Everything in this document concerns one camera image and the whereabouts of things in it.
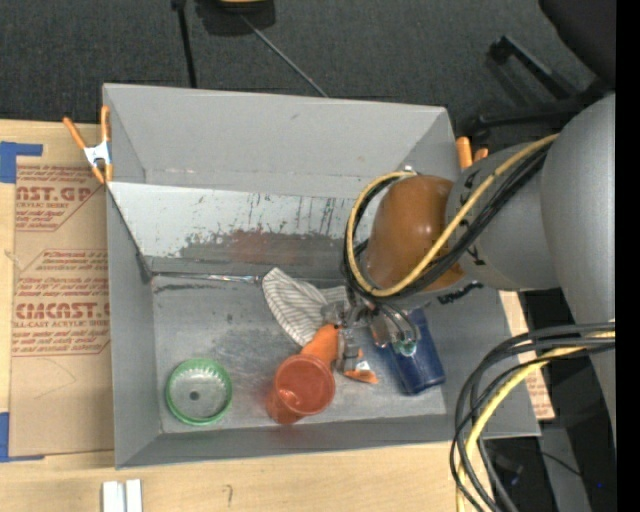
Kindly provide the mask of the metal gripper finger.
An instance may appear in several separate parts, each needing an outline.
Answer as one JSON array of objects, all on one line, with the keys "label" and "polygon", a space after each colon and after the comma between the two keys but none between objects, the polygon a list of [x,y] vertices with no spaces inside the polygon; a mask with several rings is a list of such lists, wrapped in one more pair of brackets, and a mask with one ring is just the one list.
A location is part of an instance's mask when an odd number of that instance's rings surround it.
[{"label": "metal gripper finger", "polygon": [[345,303],[329,303],[321,308],[322,319],[326,324],[346,326],[350,306]]},{"label": "metal gripper finger", "polygon": [[356,327],[343,328],[338,334],[337,368],[353,371],[361,359],[362,330]]}]

